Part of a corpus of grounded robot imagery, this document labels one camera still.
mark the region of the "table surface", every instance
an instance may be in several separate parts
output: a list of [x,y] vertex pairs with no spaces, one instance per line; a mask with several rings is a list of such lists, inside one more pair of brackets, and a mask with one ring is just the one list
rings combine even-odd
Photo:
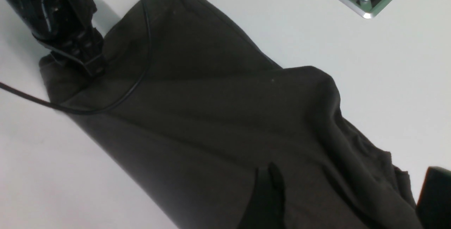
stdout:
[[[138,0],[95,0],[105,33]],[[338,0],[208,0],[282,67],[316,66],[343,115],[408,170],[451,168],[451,5],[393,0],[365,20]],[[0,79],[47,98],[48,54],[0,0]],[[126,173],[65,115],[0,92],[0,228],[174,229]]]

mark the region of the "dark gray t-shirt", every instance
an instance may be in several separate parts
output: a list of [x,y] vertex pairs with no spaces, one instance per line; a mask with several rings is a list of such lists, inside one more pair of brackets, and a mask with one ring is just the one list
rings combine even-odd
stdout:
[[[269,163],[285,182],[287,229],[421,228],[408,174],[342,117],[329,75],[280,68],[206,0],[147,3],[146,80],[111,112],[71,117],[180,229],[237,228],[254,170]],[[147,50],[136,5],[105,38],[103,77],[42,59],[50,99],[110,104],[140,75]]]

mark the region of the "robotic arm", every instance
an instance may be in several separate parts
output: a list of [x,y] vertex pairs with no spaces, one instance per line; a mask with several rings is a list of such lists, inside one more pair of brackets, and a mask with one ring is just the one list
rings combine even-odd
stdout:
[[61,65],[77,63],[91,77],[103,73],[103,38],[92,27],[93,0],[7,0],[36,40]]

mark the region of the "white surface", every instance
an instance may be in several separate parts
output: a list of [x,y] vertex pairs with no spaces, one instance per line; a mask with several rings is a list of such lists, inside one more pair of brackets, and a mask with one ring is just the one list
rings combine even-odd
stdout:
[[[338,0],[209,0],[283,67],[332,75],[343,115],[411,175],[451,168],[449,0],[393,0],[364,20]],[[108,31],[137,0],[96,0]],[[0,79],[47,98],[38,45],[0,0]],[[174,229],[67,117],[0,92],[0,228]]]

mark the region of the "black cable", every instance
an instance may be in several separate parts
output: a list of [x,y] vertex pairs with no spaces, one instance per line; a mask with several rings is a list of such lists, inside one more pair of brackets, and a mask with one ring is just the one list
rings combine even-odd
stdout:
[[38,99],[36,97],[33,97],[29,94],[26,94],[24,92],[21,92],[17,89],[14,89],[10,86],[5,85],[4,83],[0,82],[0,89],[3,89],[5,91],[8,91],[14,95],[17,95],[21,98],[27,99],[31,102],[34,102],[36,104],[40,104],[42,106],[45,107],[49,107],[51,109],[54,110],[58,110],[61,112],[65,112],[65,113],[69,113],[71,115],[96,115],[96,114],[100,114],[100,113],[104,113],[104,112],[108,112],[110,110],[115,109],[117,106],[119,106],[120,104],[122,104],[124,101],[126,101],[126,99],[128,99],[131,94],[135,91],[135,89],[137,88],[137,86],[140,85],[140,83],[144,80],[145,76],[147,75],[147,73],[150,70],[150,66],[151,66],[151,48],[152,48],[152,43],[151,43],[151,30],[150,30],[150,17],[149,17],[149,11],[147,8],[147,5],[145,3],[145,0],[141,0],[142,3],[142,9],[144,11],[144,17],[146,19],[146,28],[147,28],[147,34],[148,34],[148,39],[149,39],[149,50],[148,50],[148,60],[146,63],[146,66],[144,68],[144,70],[142,71],[140,77],[138,78],[138,80],[134,83],[134,85],[124,94],[122,95],[122,97],[120,97],[116,102],[112,103],[111,105],[101,109],[101,110],[89,110],[89,111],[83,111],[83,110],[76,110],[76,109],[72,109],[69,107],[64,107],[55,103],[51,103],[42,99]]

